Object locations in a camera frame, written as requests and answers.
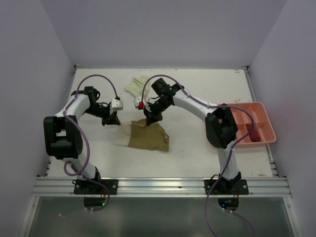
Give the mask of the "olive and cream underwear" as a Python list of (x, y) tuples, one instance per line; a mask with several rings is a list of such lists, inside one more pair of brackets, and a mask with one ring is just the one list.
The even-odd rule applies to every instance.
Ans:
[(117, 146), (150, 151), (169, 152), (169, 135), (159, 123), (146, 126), (146, 120), (123, 122), (118, 126)]

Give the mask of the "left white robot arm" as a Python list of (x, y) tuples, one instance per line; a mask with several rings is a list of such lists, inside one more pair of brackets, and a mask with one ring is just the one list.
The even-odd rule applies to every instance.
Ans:
[(103, 126), (120, 125), (117, 112), (123, 109), (118, 96), (109, 103), (102, 103), (98, 102), (100, 95), (93, 86), (74, 91), (60, 112), (43, 120), (47, 154), (64, 162), (64, 172), (68, 176), (86, 180), (85, 188), (92, 194), (102, 190), (103, 182), (98, 169), (89, 161), (89, 141), (78, 121), (88, 114), (100, 118)]

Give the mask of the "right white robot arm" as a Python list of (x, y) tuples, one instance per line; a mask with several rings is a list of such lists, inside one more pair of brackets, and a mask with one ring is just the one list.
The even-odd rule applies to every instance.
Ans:
[(193, 97), (179, 83), (171, 86), (162, 78), (152, 84), (152, 89), (158, 96), (155, 102), (150, 103), (141, 95), (135, 103), (138, 109), (144, 111), (146, 125), (161, 121), (162, 112), (170, 106), (182, 108), (197, 116), (204, 122), (207, 140), (216, 148), (218, 154), (220, 174), (214, 188), (224, 194), (235, 191), (241, 179), (234, 153), (238, 128), (228, 105), (212, 104)]

